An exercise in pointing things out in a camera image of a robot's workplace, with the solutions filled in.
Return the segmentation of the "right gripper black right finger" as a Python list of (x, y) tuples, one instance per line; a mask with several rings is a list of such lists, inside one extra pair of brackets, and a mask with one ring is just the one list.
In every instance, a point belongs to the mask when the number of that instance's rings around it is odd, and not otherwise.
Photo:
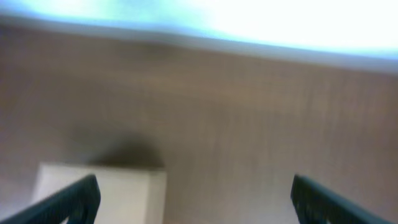
[(306, 176), (294, 176), (290, 198), (300, 224), (390, 224)]

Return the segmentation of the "brown cardboard box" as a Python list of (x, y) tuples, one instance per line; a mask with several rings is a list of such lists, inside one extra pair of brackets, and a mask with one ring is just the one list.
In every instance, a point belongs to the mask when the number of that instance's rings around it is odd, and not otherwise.
[(96, 223), (162, 224), (167, 174), (164, 170), (41, 164), (31, 203), (94, 174), (101, 202)]

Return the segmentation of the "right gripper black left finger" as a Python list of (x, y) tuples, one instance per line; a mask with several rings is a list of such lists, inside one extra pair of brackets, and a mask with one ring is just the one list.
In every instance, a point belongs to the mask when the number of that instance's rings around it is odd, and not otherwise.
[(70, 184), (25, 210), (1, 221), (1, 224), (94, 224), (101, 194), (94, 174)]

